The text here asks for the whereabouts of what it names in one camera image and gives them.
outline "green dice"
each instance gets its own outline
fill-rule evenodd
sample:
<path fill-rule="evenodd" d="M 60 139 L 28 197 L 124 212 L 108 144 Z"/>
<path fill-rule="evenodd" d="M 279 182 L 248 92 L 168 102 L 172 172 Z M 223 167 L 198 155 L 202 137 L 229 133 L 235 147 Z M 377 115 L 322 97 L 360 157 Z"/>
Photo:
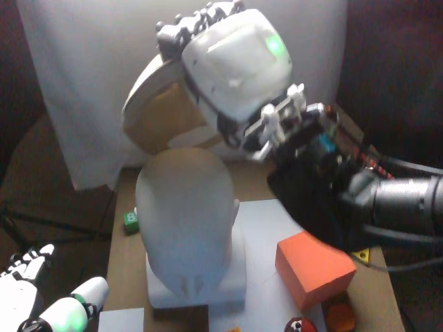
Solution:
<path fill-rule="evenodd" d="M 134 234 L 138 232 L 138 218 L 134 211 L 123 214 L 125 220 L 125 230 L 127 234 Z"/>

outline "table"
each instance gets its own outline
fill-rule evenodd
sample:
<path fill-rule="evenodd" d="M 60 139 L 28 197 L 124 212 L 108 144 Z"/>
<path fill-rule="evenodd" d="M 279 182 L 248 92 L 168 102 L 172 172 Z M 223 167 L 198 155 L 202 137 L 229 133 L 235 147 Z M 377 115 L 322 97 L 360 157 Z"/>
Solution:
<path fill-rule="evenodd" d="M 275 198 L 266 183 L 270 164 L 233 162 L 227 166 L 237 199 Z M 123 228 L 123 214 L 134 209 L 138 173 L 139 169 L 123 170 L 118 183 L 107 273 L 110 293 L 104 310 L 144 307 L 144 332 L 208 331 L 206 306 L 154 311 L 147 300 L 145 248 L 139 233 L 127 236 Z M 386 266 L 380 248 L 371 249 L 370 259 L 374 264 Z M 347 292 L 356 315 L 356 332 L 404 331 L 389 274 L 358 265 Z"/>

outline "orange cube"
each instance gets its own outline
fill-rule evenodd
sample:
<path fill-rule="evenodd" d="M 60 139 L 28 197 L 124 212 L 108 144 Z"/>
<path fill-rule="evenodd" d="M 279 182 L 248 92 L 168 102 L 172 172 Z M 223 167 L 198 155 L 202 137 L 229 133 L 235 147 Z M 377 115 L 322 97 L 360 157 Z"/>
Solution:
<path fill-rule="evenodd" d="M 275 267 L 301 311 L 346 290 L 356 272 L 347 254 L 305 231 L 278 243 Z"/>

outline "white cloth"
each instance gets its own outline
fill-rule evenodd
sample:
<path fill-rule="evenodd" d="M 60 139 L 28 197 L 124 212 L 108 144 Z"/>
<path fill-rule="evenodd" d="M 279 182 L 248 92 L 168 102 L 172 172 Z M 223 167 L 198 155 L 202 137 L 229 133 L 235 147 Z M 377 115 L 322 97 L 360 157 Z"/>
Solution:
<path fill-rule="evenodd" d="M 74 187 L 113 187 L 147 156 L 123 135 L 120 112 L 157 54 L 155 23 L 207 0 L 18 0 L 46 108 Z M 344 0 L 245 1 L 282 36 L 308 102 L 333 102 L 345 42 Z"/>

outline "mannequin head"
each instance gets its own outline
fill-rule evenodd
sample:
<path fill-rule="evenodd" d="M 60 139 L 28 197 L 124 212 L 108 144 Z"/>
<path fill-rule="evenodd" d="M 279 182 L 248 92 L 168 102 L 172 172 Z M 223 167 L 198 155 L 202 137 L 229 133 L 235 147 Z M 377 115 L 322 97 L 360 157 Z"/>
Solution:
<path fill-rule="evenodd" d="M 136 185 L 139 228 L 154 274 L 182 297 L 203 296 L 230 261 L 233 184 L 212 153 L 171 149 L 142 169 Z"/>

